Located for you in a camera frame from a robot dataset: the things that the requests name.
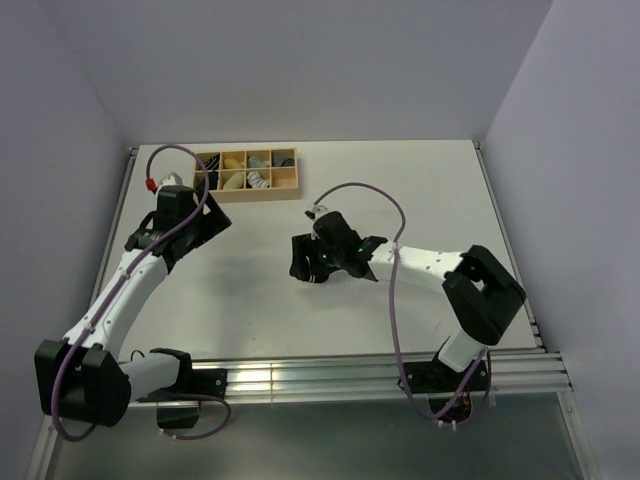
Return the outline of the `dark grey rolled socks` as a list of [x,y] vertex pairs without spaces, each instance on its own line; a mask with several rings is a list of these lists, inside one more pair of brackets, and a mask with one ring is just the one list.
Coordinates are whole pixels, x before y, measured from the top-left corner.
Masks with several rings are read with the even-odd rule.
[[274,152],[272,166],[274,168],[294,167],[295,159],[292,156],[285,155],[281,152]]

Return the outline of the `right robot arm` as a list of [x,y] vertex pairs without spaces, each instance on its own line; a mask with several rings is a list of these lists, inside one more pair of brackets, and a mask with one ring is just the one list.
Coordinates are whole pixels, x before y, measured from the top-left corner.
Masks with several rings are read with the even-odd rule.
[[292,238],[289,274],[303,282],[324,283],[335,272],[377,282],[401,281],[443,293],[457,319],[433,365],[435,383],[452,390],[480,352],[499,343],[523,306],[523,287],[487,248],[437,252],[400,246],[371,236],[330,247],[314,234]]

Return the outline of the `grey yellow rolled socks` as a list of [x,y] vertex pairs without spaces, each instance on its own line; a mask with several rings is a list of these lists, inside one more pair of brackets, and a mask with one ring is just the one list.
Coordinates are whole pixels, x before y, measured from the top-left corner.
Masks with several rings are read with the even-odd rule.
[[247,164],[251,169],[265,169],[269,167],[269,163],[267,161],[257,156],[249,157]]

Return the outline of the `wooden compartment box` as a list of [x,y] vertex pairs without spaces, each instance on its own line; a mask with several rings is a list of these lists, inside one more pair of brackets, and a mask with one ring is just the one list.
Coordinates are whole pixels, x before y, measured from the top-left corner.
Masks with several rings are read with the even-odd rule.
[[198,154],[192,186],[218,203],[296,200],[301,197],[297,150],[293,147],[210,151]]

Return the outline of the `dark teal rolled socks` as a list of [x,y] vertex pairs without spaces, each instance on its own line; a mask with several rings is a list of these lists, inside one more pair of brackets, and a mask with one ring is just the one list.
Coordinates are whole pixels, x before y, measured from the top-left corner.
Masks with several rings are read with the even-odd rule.
[[209,172],[197,172],[195,177],[195,187],[197,189],[203,189],[205,186],[205,180],[208,180],[209,189],[216,190],[218,187],[219,174],[217,171]]

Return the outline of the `cream rolled socks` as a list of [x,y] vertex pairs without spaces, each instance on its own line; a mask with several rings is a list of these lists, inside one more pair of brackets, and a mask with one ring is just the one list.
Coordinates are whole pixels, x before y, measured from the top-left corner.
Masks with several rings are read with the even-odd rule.
[[223,189],[240,190],[245,188],[245,174],[243,172],[235,172],[224,183]]

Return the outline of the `black striped rolled socks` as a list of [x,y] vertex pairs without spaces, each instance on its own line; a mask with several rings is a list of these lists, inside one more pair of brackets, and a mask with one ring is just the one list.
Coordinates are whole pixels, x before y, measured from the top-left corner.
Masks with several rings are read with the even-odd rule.
[[220,165],[220,154],[216,153],[204,160],[202,171],[216,171]]

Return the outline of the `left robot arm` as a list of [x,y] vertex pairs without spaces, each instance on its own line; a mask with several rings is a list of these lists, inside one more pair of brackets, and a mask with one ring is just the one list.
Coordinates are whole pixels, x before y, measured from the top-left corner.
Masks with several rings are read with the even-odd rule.
[[187,352],[159,347],[138,360],[118,359],[133,323],[177,262],[230,225],[208,193],[185,186],[157,192],[155,209],[127,239],[93,305],[62,339],[36,349],[41,408],[56,426],[69,419],[113,427],[133,401],[201,396]]

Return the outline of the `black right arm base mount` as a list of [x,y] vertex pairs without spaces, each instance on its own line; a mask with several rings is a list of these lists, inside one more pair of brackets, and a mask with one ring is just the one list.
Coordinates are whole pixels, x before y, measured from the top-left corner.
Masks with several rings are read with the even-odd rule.
[[[439,360],[404,362],[403,367],[412,394],[454,393],[471,371],[468,367],[463,372],[455,372]],[[463,392],[484,391],[489,379],[487,364],[481,360],[465,383]]]

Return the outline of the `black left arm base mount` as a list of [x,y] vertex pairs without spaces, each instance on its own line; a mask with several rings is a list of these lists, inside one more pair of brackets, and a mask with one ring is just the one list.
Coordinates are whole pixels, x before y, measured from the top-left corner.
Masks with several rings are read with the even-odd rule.
[[143,398],[146,402],[198,400],[200,397],[223,399],[227,386],[227,370],[196,369],[181,374],[176,384],[162,387]]

